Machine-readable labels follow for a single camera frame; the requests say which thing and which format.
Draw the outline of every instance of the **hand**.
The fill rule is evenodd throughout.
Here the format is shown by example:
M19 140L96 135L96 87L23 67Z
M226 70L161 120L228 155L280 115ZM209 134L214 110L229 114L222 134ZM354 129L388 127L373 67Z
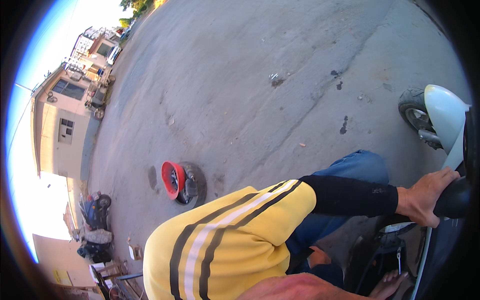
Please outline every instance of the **hand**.
M408 216L420 226L436 228L440 219L433 214L435 204L444 189L459 177L460 174L457 171L446 167L423 176L409 189L397 188L398 206L395 212Z
M390 297L400 286L403 279L408 277L408 272L398 276L398 270L388 272L377 284L368 297L378 300L384 300Z

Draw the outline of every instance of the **window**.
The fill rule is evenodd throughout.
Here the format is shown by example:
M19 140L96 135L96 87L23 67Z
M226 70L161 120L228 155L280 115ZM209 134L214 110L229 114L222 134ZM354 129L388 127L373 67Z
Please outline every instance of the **window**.
M57 84L52 88L52 91L71 98L75 98L77 100L82 100L85 89L69 83L63 79L60 79Z
M107 46L104 43L102 43L100 47L98 47L98 50L96 52L100 55L108 56L108 53L110 52L110 50L112 50L112 48L113 48L112 46Z
M59 142L64 144L72 144L73 122L60 118Z

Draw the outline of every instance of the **black stripe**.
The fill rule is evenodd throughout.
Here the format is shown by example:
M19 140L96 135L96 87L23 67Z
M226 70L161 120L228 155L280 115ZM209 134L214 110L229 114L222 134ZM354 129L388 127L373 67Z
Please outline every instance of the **black stripe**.
M285 182L287 182L287 180L277 184L276 186L274 186L273 188L271 188L268 192L273 192L274 190L278 189L279 187L282 186L282 184L284 184Z
M175 297L175 300L181 299L180 288L179 288L179 265L180 265L181 253L183 251L183 247L185 246L185 243L187 242L190 235L192 235L195 228L199 224L205 224L205 223L211 222L213 219L223 214L224 212L228 211L229 209L232 209L236 206L244 204L245 202L249 201L257 194L258 193L247 194L242 198L240 198L239 200L237 200L236 202L212 212L211 214L203 217L196 223L187 225L183 229L183 231L175 241L175 245L173 246L173 251L172 251L172 257L170 258L170 292Z
M285 198L288 194L293 192L300 184L301 184L301 181L297 181L290 188L290 190L282 192L277 197L273 198L269 202L262 205L262 207L254 210L252 213L245 216L237 224L228 225L228 226L225 226L224 228L217 229L217 231L213 235L213 238L212 238L212 241L210 242L210 245L208 245L208 247L205 251L205 257L204 257L204 260L202 261L202 268L201 268L200 280L199 280L200 281L199 294L200 294L200 297L203 300L209 299L209 297L208 297L208 278L210 277L210 263L213 261L215 249L220 245L220 242L222 241L222 238L223 238L223 235L224 235L225 231L227 229L237 229L241 226L247 225L248 222L252 221L256 216L258 216L259 214L264 212L267 208L269 208L272 205L278 203L280 200Z

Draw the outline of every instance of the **concrete ground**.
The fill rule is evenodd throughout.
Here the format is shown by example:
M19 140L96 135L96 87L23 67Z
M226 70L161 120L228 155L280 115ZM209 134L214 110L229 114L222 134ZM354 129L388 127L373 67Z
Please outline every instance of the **concrete ground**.
M131 272L142 262L130 260L127 239L144 246L190 209L167 198L163 161L200 165L208 201L357 149L381 155L390 183L409 187L445 154L402 120L401 93L438 84L470 102L452 45L408 0L176 0L135 26L114 66L89 178L89 190L112 197L115 254ZM323 243L345 264L373 223L353 218Z

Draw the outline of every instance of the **sky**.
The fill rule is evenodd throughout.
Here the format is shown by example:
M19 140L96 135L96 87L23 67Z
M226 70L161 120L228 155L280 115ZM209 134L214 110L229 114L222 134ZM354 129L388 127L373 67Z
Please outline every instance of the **sky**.
M33 89L68 57L80 33L94 28L119 26L120 0L57 0L34 33L16 74L15 82ZM14 85L7 114L5 145L7 175L13 207L32 258L36 258L32 234L70 240L63 214L68 202L66 179L35 172L30 140L31 91Z

